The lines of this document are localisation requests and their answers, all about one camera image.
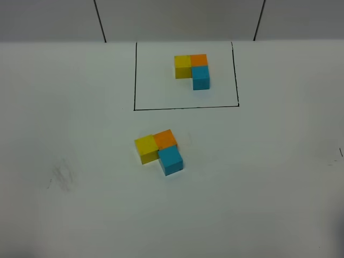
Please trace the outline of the template blue cube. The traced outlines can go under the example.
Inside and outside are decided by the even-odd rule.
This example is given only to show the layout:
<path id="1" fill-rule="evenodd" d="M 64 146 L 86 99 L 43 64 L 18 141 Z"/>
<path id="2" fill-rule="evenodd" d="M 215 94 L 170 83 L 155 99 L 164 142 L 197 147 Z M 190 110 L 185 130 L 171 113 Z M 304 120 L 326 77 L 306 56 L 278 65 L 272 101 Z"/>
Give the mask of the template blue cube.
<path id="1" fill-rule="evenodd" d="M 192 67 L 193 90 L 207 90 L 210 88 L 210 74 L 208 66 Z"/>

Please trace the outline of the template yellow cube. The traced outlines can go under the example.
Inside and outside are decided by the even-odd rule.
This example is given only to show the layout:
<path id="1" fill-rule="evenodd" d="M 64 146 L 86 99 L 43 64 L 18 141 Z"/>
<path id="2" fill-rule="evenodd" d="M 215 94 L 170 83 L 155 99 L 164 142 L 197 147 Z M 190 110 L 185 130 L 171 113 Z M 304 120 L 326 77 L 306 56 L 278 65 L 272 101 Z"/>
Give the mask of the template yellow cube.
<path id="1" fill-rule="evenodd" d="M 174 57 L 175 78 L 192 78 L 191 56 L 178 55 Z"/>

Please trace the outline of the template orange cube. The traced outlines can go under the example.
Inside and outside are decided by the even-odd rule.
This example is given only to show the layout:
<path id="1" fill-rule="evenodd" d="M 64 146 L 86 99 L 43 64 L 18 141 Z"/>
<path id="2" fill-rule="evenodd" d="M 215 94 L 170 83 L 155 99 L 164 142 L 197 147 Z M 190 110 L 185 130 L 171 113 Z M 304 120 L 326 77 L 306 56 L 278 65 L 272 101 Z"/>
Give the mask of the template orange cube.
<path id="1" fill-rule="evenodd" d="M 206 54 L 190 55 L 190 60 L 192 67 L 208 66 Z"/>

